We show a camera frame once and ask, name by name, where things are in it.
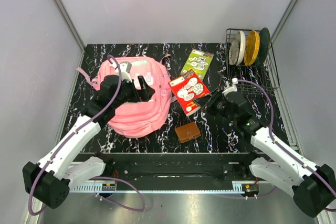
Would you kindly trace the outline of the red comic paperback book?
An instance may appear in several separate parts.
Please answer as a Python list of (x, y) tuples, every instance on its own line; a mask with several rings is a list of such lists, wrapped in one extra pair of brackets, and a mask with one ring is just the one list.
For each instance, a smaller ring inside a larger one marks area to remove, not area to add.
[(186, 116), (200, 109), (194, 99), (210, 94), (209, 89), (193, 70), (171, 80), (169, 86)]

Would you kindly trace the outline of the pink student backpack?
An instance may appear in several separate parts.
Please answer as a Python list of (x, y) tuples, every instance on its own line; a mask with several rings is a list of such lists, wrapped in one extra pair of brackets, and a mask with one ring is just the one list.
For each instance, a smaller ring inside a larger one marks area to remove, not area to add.
[(167, 68), (146, 56), (111, 55), (95, 78), (77, 68), (93, 87), (94, 95), (83, 115), (101, 127), (112, 129), (127, 138), (140, 138), (160, 129), (174, 100)]

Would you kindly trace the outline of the green comic paperback book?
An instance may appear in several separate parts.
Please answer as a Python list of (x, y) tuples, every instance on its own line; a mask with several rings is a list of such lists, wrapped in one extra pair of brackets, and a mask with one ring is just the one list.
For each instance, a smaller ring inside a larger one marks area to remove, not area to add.
[(193, 70), (197, 76), (204, 80), (209, 66), (213, 60), (214, 54), (203, 52), (197, 49), (192, 49), (187, 61), (185, 62), (180, 74), (183, 75), (190, 70)]

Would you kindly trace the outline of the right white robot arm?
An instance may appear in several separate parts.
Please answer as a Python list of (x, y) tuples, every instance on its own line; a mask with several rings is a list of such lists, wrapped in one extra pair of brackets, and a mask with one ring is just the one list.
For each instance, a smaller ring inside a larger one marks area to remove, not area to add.
[(296, 206), (311, 218), (335, 200), (334, 170), (327, 164), (317, 165), (284, 143), (251, 113), (250, 104), (241, 93), (217, 89), (194, 102), (205, 112), (231, 121), (237, 135), (271, 159), (249, 154), (247, 161), (238, 167), (242, 179), (257, 177), (273, 184), (291, 196)]

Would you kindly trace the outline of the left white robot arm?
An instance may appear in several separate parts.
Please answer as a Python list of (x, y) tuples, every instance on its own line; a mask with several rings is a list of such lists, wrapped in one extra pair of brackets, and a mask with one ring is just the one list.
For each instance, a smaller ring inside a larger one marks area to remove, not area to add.
[(54, 149), (36, 164), (25, 164), (22, 172), (25, 190), (29, 193), (28, 210), (31, 215), (35, 214), (32, 210), (32, 198), (55, 209), (78, 184), (96, 176), (107, 180), (113, 175), (112, 165), (100, 154), (72, 169), (69, 166), (88, 141), (115, 116), (118, 107), (127, 102), (141, 103), (151, 100), (155, 90), (146, 83), (143, 76), (138, 76), (137, 79), (139, 89), (135, 87), (134, 80), (127, 77), (105, 77), (75, 125)]

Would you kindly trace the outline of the brown leather wallet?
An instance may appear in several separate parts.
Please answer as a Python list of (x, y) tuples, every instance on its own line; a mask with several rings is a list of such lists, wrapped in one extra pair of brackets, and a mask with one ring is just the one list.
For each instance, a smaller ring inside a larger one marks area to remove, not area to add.
[(176, 135), (181, 144), (191, 141), (199, 136), (201, 132), (197, 127), (196, 122), (191, 122), (175, 128)]

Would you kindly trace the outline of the white grey plate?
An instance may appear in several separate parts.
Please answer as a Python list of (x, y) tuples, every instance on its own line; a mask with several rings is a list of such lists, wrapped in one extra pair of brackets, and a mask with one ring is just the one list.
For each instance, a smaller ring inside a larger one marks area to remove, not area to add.
[(236, 38), (232, 41), (230, 49), (229, 49), (229, 64), (231, 66), (238, 66), (241, 64), (244, 58), (246, 49), (246, 35), (242, 30), (239, 30)]

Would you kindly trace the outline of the yellow plate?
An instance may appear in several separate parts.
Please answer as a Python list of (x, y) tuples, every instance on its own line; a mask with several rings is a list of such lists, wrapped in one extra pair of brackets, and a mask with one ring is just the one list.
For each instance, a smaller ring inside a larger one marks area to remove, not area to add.
[(260, 48), (260, 35), (252, 30), (246, 39), (246, 48), (244, 53), (244, 65), (251, 66), (255, 63)]

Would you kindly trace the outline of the dark green plate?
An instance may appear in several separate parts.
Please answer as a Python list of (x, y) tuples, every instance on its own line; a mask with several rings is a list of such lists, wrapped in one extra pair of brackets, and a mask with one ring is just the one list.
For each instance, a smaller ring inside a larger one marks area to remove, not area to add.
[(259, 32), (259, 37), (260, 37), (260, 47), (259, 47), (259, 52), (257, 59), (255, 61), (255, 66), (256, 67), (261, 67), (268, 55), (269, 52), (269, 47), (270, 47), (270, 31), (267, 27), (264, 27), (260, 32)]

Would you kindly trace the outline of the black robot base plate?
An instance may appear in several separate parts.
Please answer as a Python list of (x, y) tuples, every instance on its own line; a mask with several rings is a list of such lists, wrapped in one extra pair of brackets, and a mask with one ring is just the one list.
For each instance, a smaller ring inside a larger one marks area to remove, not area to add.
[(254, 180), (248, 162), (261, 153), (84, 153), (80, 160), (98, 157), (107, 162), (105, 175), (115, 174), (125, 180), (148, 178), (199, 177)]

